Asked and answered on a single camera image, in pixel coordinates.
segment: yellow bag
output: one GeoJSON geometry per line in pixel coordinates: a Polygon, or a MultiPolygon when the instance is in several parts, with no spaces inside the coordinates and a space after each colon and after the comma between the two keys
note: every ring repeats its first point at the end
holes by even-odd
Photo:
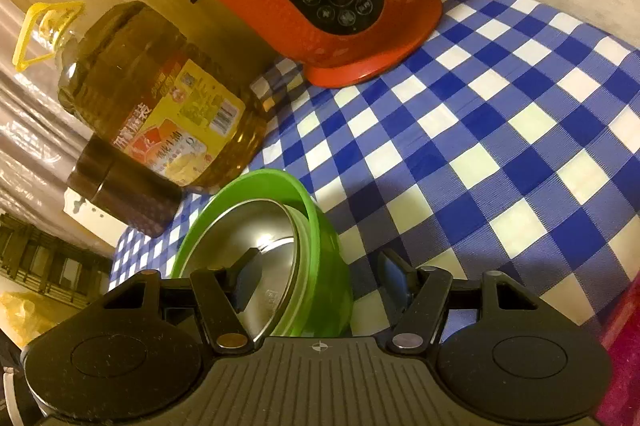
{"type": "Polygon", "coordinates": [[[0,328],[20,348],[76,312],[34,292],[0,293],[0,328]]]}

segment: pink cloth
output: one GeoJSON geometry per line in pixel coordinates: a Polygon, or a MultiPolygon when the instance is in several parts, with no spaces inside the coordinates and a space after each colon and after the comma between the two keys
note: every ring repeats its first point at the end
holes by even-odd
{"type": "Polygon", "coordinates": [[[607,426],[640,426],[640,275],[616,306],[602,345],[613,376],[596,416],[607,426]]]}

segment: ribbed black surface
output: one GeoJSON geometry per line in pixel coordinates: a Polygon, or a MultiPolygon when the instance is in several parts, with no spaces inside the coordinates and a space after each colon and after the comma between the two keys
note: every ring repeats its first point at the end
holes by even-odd
{"type": "MultiPolygon", "coordinates": [[[[421,361],[389,356],[373,338],[267,338],[255,354],[216,362],[190,396],[137,424],[495,425],[452,401],[421,361]]],[[[574,424],[597,426],[589,418],[574,424]]],[[[44,426],[66,425],[47,419],[44,426]]]]}

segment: table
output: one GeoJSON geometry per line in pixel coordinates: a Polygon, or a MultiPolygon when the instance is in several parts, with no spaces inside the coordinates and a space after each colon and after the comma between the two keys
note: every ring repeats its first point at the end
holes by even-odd
{"type": "MultiPolygon", "coordinates": [[[[351,329],[389,327],[372,269],[388,246],[457,278],[500,269],[599,332],[640,270],[640,52],[535,0],[442,0],[437,31],[369,82],[325,90],[279,60],[249,169],[299,178],[340,234],[351,329]]],[[[111,286],[166,274],[207,202],[158,239],[128,229],[111,286]]]]}

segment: yellow label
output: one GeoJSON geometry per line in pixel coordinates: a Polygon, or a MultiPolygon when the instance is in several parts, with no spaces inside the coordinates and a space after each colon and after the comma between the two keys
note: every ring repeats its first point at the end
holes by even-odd
{"type": "Polygon", "coordinates": [[[138,104],[114,144],[185,186],[209,167],[234,136],[244,103],[191,60],[173,84],[165,86],[166,94],[155,107],[149,109],[151,103],[145,100],[138,104]]]}

